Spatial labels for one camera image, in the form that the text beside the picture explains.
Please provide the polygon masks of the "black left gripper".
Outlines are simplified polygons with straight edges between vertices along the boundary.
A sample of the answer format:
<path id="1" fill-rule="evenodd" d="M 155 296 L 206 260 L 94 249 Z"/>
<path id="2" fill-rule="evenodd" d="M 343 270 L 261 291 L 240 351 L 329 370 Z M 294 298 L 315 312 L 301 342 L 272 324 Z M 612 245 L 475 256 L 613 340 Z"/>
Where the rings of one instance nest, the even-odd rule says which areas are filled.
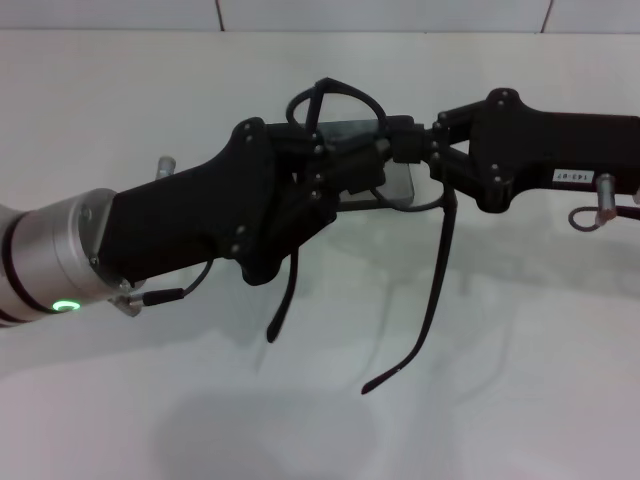
<path id="1" fill-rule="evenodd" d="M 134 283 L 226 258 L 249 284 L 270 281 L 311 236 L 293 218 L 292 173 L 312 155 L 299 126 L 240 122 L 211 160 L 115 195 L 100 265 Z"/>

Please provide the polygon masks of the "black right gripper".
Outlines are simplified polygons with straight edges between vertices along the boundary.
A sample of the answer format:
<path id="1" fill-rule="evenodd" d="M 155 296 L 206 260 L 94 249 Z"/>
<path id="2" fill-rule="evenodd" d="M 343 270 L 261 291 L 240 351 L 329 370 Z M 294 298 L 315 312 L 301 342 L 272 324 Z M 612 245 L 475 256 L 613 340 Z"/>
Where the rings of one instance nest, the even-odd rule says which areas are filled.
<path id="1" fill-rule="evenodd" d="M 512 89 L 442 111 L 430 129 L 394 128 L 393 140 L 396 163 L 426 163 L 433 180 L 479 193 L 482 210 L 506 210 L 534 189 L 594 192 L 602 174 L 614 177 L 618 194 L 639 189 L 637 116 L 543 112 Z M 463 141 L 469 155 L 444 146 Z"/>

